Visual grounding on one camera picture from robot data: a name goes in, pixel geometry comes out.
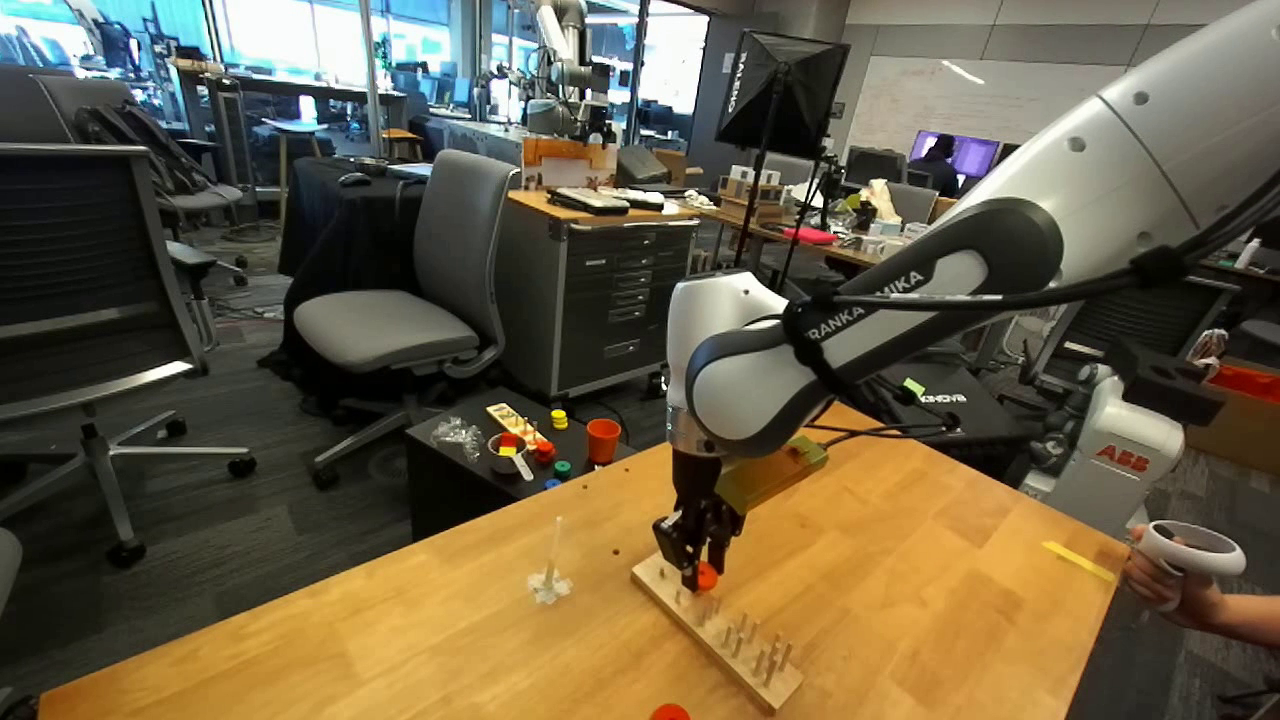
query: person's hand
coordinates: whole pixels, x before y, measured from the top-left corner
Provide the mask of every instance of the person's hand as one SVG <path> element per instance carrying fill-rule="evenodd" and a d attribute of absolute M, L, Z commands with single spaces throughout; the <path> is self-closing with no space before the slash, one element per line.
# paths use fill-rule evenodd
<path fill-rule="evenodd" d="M 1144 554 L 1128 554 L 1125 581 L 1147 609 L 1169 611 L 1171 620 L 1194 630 L 1213 630 L 1222 605 L 1222 587 L 1213 578 L 1178 574 Z"/>

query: gray cabinet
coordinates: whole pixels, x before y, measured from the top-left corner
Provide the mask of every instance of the gray cabinet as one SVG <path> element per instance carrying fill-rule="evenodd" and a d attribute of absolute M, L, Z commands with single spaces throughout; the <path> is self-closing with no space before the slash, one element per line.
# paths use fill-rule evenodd
<path fill-rule="evenodd" d="M 507 204 L 500 314 L 513 379 L 580 398 L 657 371 L 693 233 L 698 221 L 557 221 Z"/>

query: cardboard box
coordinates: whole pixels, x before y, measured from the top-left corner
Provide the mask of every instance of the cardboard box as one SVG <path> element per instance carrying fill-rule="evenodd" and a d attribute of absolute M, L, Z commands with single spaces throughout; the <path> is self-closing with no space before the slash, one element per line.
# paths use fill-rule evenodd
<path fill-rule="evenodd" d="M 1280 426 L 1280 400 L 1262 398 L 1262 391 L 1240 391 L 1240 389 L 1222 389 L 1213 391 L 1226 400 L 1213 426 L 1190 428 L 1190 445 L 1206 455 L 1222 455 L 1228 465 L 1262 469 L 1280 478 L 1280 445 L 1275 445 L 1275 426 Z"/>

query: floor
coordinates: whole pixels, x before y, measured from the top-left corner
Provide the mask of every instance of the floor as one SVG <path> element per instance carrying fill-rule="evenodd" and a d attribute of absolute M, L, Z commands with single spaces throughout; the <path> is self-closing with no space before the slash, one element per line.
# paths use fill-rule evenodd
<path fill-rule="evenodd" d="M 216 626 L 272 596 L 324 581 L 410 544 L 403 449 L 381 445 L 350 460 L 343 483 L 316 491 L 304 460 L 343 428 L 314 415 L 304 398 L 258 359 L 279 343 L 279 298 L 268 277 L 272 245 L 246 237 L 220 252 L 249 255 L 249 287 L 216 287 L 216 337 L 207 379 L 138 391 L 102 412 L 104 428 L 129 428 L 157 410 L 183 410 L 190 445 L 249 445 L 253 481 L 230 481 L 220 465 L 129 465 L 129 506 L 147 540 L 138 570 L 111 570 L 111 540 L 98 491 L 65 491 L 12 522 L 30 547 L 15 596 L 0 620 L 0 683 L 39 693 Z M 572 415 L 611 412 L 633 449 L 665 441 L 665 403 L 645 383 L 624 383 L 572 403 Z M 0 434 L 0 445 L 77 435 L 77 415 Z M 1222 460 L 1190 455 L 1155 491 L 1151 515 L 1206 522 L 1254 554 L 1237 587 L 1280 591 L 1280 483 Z M 1121 591 L 1078 696 L 1079 720 L 1207 720 L 1222 693 L 1250 693 L 1275 678 L 1275 661 L 1240 644 L 1194 635 L 1144 611 Z"/>

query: chair wheel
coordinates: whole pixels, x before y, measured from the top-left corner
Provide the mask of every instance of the chair wheel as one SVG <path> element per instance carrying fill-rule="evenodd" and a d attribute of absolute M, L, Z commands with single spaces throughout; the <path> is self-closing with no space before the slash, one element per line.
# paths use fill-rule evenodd
<path fill-rule="evenodd" d="M 321 491 L 336 488 L 336 469 L 314 469 L 314 483 L 316 483 Z"/>
<path fill-rule="evenodd" d="M 183 441 L 183 435 L 190 435 L 190 419 L 170 419 L 170 426 L 157 428 L 157 441 L 162 441 L 162 445 Z"/>
<path fill-rule="evenodd" d="M 230 478 L 232 481 L 246 481 L 246 478 L 253 478 L 258 474 L 258 455 L 238 455 L 232 465 L 230 465 Z"/>
<path fill-rule="evenodd" d="M 147 544 L 111 544 L 110 547 L 110 566 L 118 566 L 118 570 L 134 570 L 144 558 L 147 558 Z"/>

